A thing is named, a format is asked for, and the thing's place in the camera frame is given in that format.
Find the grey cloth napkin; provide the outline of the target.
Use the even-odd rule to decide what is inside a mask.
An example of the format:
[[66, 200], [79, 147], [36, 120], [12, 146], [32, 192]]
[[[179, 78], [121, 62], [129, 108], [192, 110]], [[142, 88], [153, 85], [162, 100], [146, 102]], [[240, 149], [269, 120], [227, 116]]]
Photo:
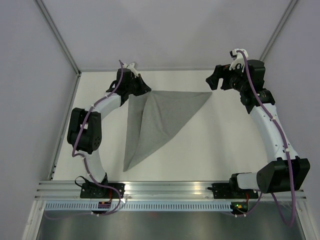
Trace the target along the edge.
[[211, 92], [165, 90], [131, 95], [123, 171], [129, 171], [172, 140], [211, 95]]

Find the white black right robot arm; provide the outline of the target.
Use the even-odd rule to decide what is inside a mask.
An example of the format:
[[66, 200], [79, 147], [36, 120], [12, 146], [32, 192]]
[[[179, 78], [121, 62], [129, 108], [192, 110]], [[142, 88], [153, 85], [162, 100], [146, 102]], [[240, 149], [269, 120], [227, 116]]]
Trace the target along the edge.
[[298, 191], [309, 170], [307, 158], [299, 157], [284, 134], [277, 118], [277, 108], [272, 93], [264, 88], [265, 64], [259, 60], [248, 61], [249, 72], [231, 70], [230, 65], [216, 65], [213, 74], [206, 79], [211, 90], [218, 88], [222, 79], [222, 90], [234, 89], [240, 101], [258, 128], [267, 155], [267, 165], [258, 172], [232, 174], [228, 192], [235, 198], [246, 190], [257, 190], [264, 194]]

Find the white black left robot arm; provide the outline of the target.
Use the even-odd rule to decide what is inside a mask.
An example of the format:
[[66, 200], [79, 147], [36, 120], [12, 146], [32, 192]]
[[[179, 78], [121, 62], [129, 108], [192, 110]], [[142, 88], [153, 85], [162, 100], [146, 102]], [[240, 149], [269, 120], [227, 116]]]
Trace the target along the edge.
[[129, 96], [141, 96], [151, 91], [134, 64], [125, 64], [118, 69], [116, 80], [102, 98], [87, 108], [71, 111], [67, 131], [67, 142], [72, 146], [71, 156], [82, 158], [86, 179], [94, 183], [91, 191], [98, 198], [109, 193], [108, 177], [105, 172], [99, 147], [102, 143], [102, 121], [115, 109], [121, 107]]

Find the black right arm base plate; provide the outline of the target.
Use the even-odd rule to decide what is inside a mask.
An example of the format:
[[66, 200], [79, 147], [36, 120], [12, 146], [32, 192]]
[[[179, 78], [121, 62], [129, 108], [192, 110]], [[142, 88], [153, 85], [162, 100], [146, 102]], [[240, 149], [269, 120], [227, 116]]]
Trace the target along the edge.
[[228, 183], [212, 183], [211, 186], [206, 188], [211, 191], [214, 199], [258, 199], [259, 195], [250, 189], [233, 189]]

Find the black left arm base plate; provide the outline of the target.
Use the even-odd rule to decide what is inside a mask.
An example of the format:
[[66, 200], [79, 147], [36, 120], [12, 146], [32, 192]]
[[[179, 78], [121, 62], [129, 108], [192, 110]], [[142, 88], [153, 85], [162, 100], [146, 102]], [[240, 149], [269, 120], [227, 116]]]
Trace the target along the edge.
[[123, 198], [125, 193], [124, 183], [108, 182], [107, 177], [105, 177], [101, 185], [106, 185], [108, 188], [98, 186], [83, 176], [78, 176], [74, 183], [81, 188], [81, 199], [119, 199], [119, 197]]

